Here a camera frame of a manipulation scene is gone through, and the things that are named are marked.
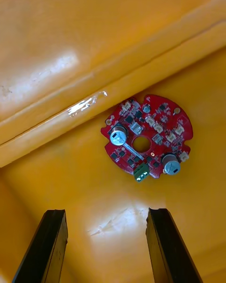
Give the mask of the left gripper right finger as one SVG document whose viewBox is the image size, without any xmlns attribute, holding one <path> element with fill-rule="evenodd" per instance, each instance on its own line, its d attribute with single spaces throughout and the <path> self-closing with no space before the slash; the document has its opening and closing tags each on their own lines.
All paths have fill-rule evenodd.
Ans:
<svg viewBox="0 0 226 283">
<path fill-rule="evenodd" d="M 149 208 L 145 234 L 156 283 L 203 282 L 173 217 L 166 208 Z"/>
</svg>

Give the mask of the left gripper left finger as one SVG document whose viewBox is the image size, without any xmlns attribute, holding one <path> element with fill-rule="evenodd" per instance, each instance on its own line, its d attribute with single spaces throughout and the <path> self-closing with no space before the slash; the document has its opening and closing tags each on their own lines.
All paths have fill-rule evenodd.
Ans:
<svg viewBox="0 0 226 283">
<path fill-rule="evenodd" d="M 65 210 L 47 210 L 12 282 L 60 282 L 67 242 L 68 229 Z"/>
</svg>

